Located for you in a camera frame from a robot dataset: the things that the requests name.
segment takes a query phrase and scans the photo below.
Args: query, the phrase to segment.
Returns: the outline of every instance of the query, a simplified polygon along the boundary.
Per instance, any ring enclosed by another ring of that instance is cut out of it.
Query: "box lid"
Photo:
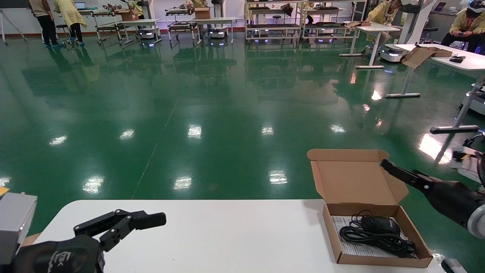
[[[433,49],[435,48],[415,47],[410,53],[404,56],[401,62],[408,67],[416,69],[435,53]]]
[[[317,192],[327,203],[395,205],[409,193],[380,166],[389,157],[386,151],[313,149],[307,156]]]
[[[138,14],[137,10],[131,10],[131,9],[121,9],[116,11],[118,14],[120,13],[133,13],[133,14]]]

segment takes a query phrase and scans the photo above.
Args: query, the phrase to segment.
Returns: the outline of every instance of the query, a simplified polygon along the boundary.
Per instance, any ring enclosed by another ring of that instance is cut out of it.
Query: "glossy epoxy floor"
[[[429,133],[452,124],[472,78],[424,64],[410,87],[421,98],[386,100],[401,91],[402,65],[356,71],[367,60],[340,58],[347,44],[237,36],[173,49],[0,45],[0,184],[39,196],[31,233],[79,199],[319,198],[312,148],[383,149],[402,167],[478,188],[447,166],[472,134]],[[414,189],[401,204],[437,257],[483,271],[482,240]]]

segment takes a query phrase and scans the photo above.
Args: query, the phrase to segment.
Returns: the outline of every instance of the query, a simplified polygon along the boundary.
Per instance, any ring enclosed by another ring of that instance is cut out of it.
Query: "chair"
[[[432,44],[433,41],[431,40],[431,32],[438,31],[438,28],[424,28],[423,33],[426,34],[425,38],[421,38],[420,42],[422,44]]]
[[[281,18],[280,15],[273,16],[273,19],[276,21],[276,24],[278,23],[278,19],[280,19],[280,18]]]

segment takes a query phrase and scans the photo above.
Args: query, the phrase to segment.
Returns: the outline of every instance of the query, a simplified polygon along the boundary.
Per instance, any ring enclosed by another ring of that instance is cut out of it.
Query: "open cardboard box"
[[[347,28],[353,28],[356,26],[362,26],[362,27],[369,27],[371,23],[366,23],[365,21],[350,21],[345,24],[345,27]]]
[[[131,9],[121,9],[117,10],[116,14],[121,15],[121,20],[123,21],[138,21],[138,11]]]
[[[210,19],[210,8],[195,8],[195,19]]]
[[[379,150],[308,151],[317,192],[325,199],[323,219],[338,264],[426,268],[433,256],[421,235],[398,205],[408,193],[406,185],[381,168],[389,154]],[[332,215],[352,216],[368,209],[375,216],[394,217],[402,232],[416,244],[417,259],[344,254]]]
[[[418,68],[429,57],[450,57],[453,52],[436,47],[415,47],[410,53],[406,54],[401,63],[410,67]]]

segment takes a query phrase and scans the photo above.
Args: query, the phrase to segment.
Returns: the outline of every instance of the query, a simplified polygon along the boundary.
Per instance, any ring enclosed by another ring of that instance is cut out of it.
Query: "table leg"
[[[162,36],[158,37],[157,27],[158,25],[154,25],[154,28],[155,28],[155,42],[153,42],[154,44],[160,43],[162,41]]]
[[[234,44],[234,21],[231,21],[231,44]]]
[[[416,98],[420,97],[420,93],[406,93],[409,84],[411,83],[411,78],[414,74],[414,68],[407,68],[407,76],[406,81],[404,82],[403,90],[400,94],[387,94],[384,96],[386,99],[395,99],[395,98]]]
[[[356,69],[366,69],[366,68],[384,68],[384,66],[375,66],[374,64],[374,58],[377,53],[377,45],[379,44],[379,39],[381,38],[381,33],[377,33],[377,37],[375,38],[375,43],[372,48],[372,55],[371,59],[369,60],[369,65],[368,66],[356,66]]]
[[[350,46],[350,54],[340,54],[340,57],[353,57],[353,56],[362,56],[361,53],[354,54],[355,47],[356,47],[356,40],[357,40],[357,29],[354,29],[354,37],[352,37],[352,45]]]
[[[200,37],[200,26],[201,25],[197,25],[197,36],[199,37],[199,40],[197,41],[197,44],[202,43],[202,38]]]
[[[467,97],[467,101],[461,108],[460,113],[458,114],[458,117],[456,118],[453,126],[431,127],[430,132],[432,134],[477,132],[480,129],[478,125],[461,125],[461,123],[463,122],[463,119],[465,118],[465,115],[467,114],[468,109],[470,109],[470,105],[475,99],[478,93],[478,90],[480,90],[480,88],[484,84],[485,84],[485,75],[482,76],[481,78],[478,78],[477,82],[475,83],[475,86],[470,92],[470,95]]]
[[[128,31],[126,30],[126,26],[124,27],[125,29],[125,37],[126,37],[126,41],[123,42],[123,44],[128,44],[128,43],[131,43],[133,40],[130,40],[129,37],[128,37]]]

